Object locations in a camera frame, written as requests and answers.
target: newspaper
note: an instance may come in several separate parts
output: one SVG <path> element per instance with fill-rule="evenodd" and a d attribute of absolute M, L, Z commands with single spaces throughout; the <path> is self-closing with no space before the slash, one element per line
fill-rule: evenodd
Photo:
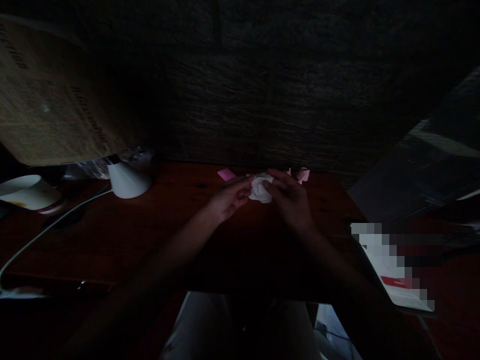
<path fill-rule="evenodd" d="M 78 43 L 0 16 L 0 142 L 18 161 L 77 163 L 143 138 L 135 115 Z"/>

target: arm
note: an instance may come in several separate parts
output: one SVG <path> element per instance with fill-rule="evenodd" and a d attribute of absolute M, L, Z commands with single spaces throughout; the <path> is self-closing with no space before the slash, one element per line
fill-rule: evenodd
<path fill-rule="evenodd" d="M 126 281 L 116 286 L 63 346 L 58 358 L 111 354 L 122 339 L 139 333 L 165 304 L 187 266 L 225 220 L 246 204 L 253 177 L 225 183 L 166 243 Z"/>
<path fill-rule="evenodd" d="M 276 177 L 263 183 L 282 216 L 324 275 L 333 308 L 364 359 L 437 359 L 394 304 L 360 275 L 316 229 L 307 192 L 290 175 L 269 170 Z"/>

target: hand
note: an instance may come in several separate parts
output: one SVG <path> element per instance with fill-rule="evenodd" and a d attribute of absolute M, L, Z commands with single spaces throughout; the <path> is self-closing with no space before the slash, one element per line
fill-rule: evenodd
<path fill-rule="evenodd" d="M 267 171 L 275 179 L 272 183 L 264 181 L 262 185 L 277 203 L 288 226 L 298 233 L 314 226 L 305 188 L 286 172 Z"/>
<path fill-rule="evenodd" d="M 247 203 L 252 193 L 252 180 L 255 176 L 238 176 L 224 184 L 223 189 L 217 191 L 208 201 L 206 208 L 223 223 L 230 218 L 237 209 Z"/>

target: red label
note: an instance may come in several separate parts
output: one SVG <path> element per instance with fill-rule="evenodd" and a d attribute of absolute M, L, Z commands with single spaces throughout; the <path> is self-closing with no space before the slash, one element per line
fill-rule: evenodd
<path fill-rule="evenodd" d="M 383 281 L 383 283 L 385 285 L 395 286 L 397 288 L 408 289 L 408 287 L 406 287 L 403 282 L 401 282 L 400 280 L 398 280 L 395 277 L 387 277 L 387 276 L 380 276 L 380 277 L 381 277 L 381 280 Z"/>

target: person's left hand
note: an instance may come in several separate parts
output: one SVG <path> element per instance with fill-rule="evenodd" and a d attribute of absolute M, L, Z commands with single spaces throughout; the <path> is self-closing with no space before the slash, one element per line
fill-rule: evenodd
<path fill-rule="evenodd" d="M 255 176 L 238 176 L 227 181 L 208 201 L 206 208 L 217 217 L 220 223 L 230 218 L 235 211 L 247 203 L 252 193 L 252 181 Z"/>

